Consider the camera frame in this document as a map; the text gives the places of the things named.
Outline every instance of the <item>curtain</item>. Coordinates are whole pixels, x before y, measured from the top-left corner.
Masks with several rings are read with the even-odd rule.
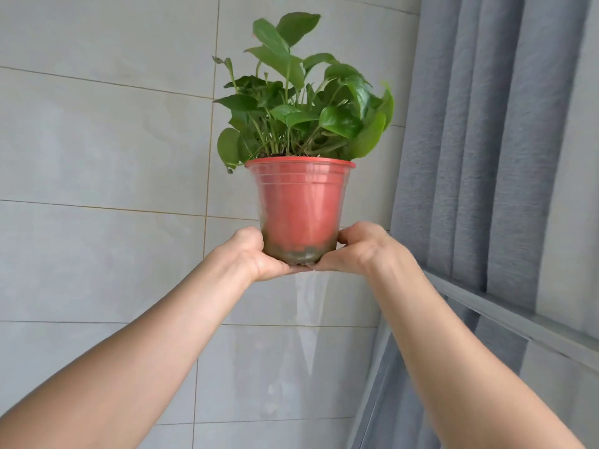
[[[589,4],[422,0],[391,227],[423,268],[580,331],[599,322],[599,94],[583,88],[597,86],[599,7]],[[580,280],[573,305],[569,287]],[[599,391],[594,374],[448,303],[574,426],[580,390]],[[389,372],[359,447],[438,449],[399,353]],[[580,409],[599,407],[595,396]]]

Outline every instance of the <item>gray curtain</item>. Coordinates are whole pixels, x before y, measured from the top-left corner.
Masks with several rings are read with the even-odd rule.
[[[391,234],[424,268],[535,310],[589,0],[422,0]],[[449,305],[520,374],[528,342]],[[441,446],[401,356],[363,447]]]

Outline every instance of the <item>plastic pot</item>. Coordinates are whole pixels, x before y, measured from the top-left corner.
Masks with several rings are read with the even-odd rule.
[[[258,185],[266,254],[288,264],[317,262],[336,249],[353,162],[267,157],[246,163]]]

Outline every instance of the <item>human hand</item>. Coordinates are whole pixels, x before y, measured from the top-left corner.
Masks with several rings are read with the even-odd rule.
[[[289,266],[262,252],[264,239],[256,227],[246,227],[236,233],[224,244],[214,249],[214,255],[222,256],[231,264],[239,262],[247,268],[251,281],[265,281],[282,275],[311,271],[308,266]]]
[[[328,252],[314,265],[315,271],[342,271],[365,275],[376,256],[384,251],[405,249],[385,229],[372,222],[357,222],[339,232],[341,249]]]

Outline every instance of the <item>pot rim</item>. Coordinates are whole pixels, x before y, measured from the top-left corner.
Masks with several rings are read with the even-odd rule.
[[[343,159],[333,159],[328,157],[310,157],[310,156],[274,156],[274,157],[263,157],[260,159],[252,159],[247,161],[244,165],[246,168],[250,168],[253,165],[269,164],[273,162],[320,162],[325,164],[339,164],[356,168],[354,162]]]

